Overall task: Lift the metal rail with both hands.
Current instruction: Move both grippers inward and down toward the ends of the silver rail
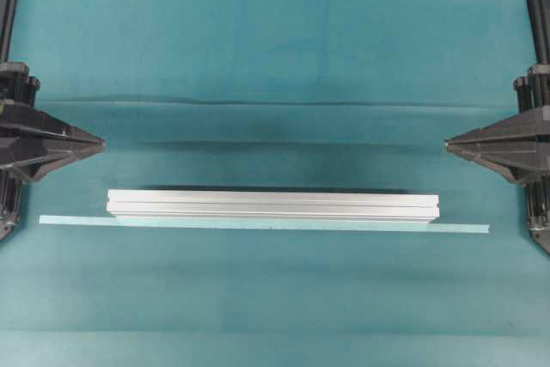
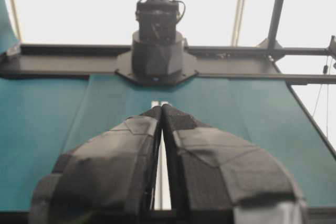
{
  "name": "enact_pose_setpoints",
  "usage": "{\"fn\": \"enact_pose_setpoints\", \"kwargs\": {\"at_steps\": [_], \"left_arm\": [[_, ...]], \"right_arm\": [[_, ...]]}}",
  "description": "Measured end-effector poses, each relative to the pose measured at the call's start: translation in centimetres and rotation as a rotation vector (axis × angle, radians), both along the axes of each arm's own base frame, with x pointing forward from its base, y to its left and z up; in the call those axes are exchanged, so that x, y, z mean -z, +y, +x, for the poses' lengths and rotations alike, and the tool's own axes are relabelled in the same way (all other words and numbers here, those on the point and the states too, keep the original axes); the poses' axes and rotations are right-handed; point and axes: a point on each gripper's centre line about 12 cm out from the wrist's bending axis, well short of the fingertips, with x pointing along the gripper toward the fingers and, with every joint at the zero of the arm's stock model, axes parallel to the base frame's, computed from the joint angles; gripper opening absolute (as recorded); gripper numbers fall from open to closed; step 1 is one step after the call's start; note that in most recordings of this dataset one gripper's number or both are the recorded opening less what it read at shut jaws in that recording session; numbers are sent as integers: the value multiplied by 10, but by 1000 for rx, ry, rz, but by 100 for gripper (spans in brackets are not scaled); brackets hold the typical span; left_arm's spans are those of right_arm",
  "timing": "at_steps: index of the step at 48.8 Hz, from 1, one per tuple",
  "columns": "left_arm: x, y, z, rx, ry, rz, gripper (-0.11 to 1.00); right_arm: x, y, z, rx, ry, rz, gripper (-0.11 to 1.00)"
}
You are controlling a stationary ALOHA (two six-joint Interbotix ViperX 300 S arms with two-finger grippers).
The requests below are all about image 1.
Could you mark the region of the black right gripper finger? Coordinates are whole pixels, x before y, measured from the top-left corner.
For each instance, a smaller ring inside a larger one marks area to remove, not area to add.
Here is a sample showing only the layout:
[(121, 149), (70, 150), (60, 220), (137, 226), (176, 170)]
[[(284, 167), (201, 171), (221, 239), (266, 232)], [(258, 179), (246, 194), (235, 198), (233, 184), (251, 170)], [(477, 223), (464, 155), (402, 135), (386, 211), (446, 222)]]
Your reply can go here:
[(491, 125), (448, 139), (446, 143), (477, 144), (484, 142), (527, 140), (549, 135), (549, 106), (518, 113)]
[(446, 143), (446, 149), (501, 174), (512, 184), (537, 182), (549, 176), (549, 143)]

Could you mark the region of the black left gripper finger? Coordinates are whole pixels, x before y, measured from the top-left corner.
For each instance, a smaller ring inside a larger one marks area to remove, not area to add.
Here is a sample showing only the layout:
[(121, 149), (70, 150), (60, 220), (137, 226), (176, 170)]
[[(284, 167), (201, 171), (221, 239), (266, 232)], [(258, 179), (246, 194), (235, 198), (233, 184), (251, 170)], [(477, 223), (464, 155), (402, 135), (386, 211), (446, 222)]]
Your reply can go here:
[(34, 136), (70, 140), (87, 144), (105, 141), (48, 113), (19, 103), (1, 104), (1, 127)]
[(1, 142), (1, 174), (39, 181), (52, 171), (101, 153), (104, 143)]

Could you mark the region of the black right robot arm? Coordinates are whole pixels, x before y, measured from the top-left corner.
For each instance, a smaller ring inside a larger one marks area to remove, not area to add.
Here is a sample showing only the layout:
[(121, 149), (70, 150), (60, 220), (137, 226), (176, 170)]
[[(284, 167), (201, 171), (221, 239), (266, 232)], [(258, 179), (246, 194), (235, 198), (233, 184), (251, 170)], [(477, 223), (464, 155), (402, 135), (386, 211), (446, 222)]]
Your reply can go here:
[(549, 66), (514, 81), (519, 113), (445, 141), (446, 150), (524, 188), (527, 226), (549, 251)]

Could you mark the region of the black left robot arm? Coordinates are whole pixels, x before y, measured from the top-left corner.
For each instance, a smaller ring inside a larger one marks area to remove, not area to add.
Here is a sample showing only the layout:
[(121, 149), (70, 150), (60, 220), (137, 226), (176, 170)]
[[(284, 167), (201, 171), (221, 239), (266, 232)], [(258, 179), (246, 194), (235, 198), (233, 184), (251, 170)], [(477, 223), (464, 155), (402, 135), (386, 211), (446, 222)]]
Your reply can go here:
[(24, 63), (1, 64), (1, 238), (19, 222), (22, 187), (101, 153), (105, 141), (34, 106), (40, 81)]

